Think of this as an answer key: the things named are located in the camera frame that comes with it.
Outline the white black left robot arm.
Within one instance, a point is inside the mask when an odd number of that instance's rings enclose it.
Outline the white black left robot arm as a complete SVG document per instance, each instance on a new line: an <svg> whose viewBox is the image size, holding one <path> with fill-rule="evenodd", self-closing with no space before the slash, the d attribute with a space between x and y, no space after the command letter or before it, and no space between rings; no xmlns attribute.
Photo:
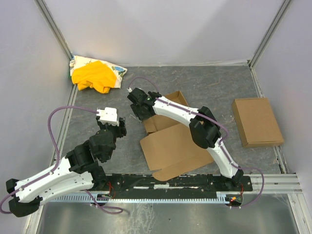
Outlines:
<svg viewBox="0 0 312 234"><path fill-rule="evenodd" d="M47 202L82 190L100 191L108 183L100 165L111 159L117 138L126 136L125 118L120 117L112 125L97 117L100 130L83 144L69 151L59 163L24 180L10 179L6 182L11 195L9 212L24 217L36 212Z"/></svg>

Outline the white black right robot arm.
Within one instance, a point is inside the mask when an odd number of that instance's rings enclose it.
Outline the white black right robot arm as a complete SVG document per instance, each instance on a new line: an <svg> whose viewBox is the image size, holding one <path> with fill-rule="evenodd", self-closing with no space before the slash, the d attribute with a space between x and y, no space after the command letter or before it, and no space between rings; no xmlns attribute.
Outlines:
<svg viewBox="0 0 312 234"><path fill-rule="evenodd" d="M222 187L241 185L243 171L227 151L209 108L189 107L180 91L164 96L139 88L128 92L131 109L147 132L140 144L155 179L167 181L215 162Z"/></svg>

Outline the brown cardboard box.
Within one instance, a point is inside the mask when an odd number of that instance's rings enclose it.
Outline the brown cardboard box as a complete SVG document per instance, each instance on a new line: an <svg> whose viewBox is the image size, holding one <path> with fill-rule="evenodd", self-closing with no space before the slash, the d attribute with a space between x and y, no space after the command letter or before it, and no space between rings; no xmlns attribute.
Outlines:
<svg viewBox="0 0 312 234"><path fill-rule="evenodd" d="M155 179L167 181L214 162L207 150L193 142L184 124L159 115L143 124L147 136L140 144Z"/></svg>

